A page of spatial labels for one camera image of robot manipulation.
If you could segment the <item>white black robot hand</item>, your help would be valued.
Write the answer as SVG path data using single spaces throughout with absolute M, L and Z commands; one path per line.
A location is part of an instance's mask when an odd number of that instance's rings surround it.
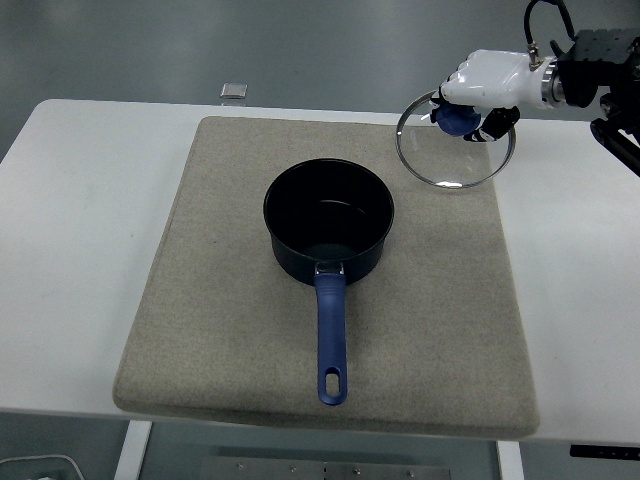
M 519 105 L 556 106 L 555 83 L 550 57 L 532 62 L 525 53 L 477 50 L 431 97 L 431 120 L 450 136 L 493 142 L 518 122 Z

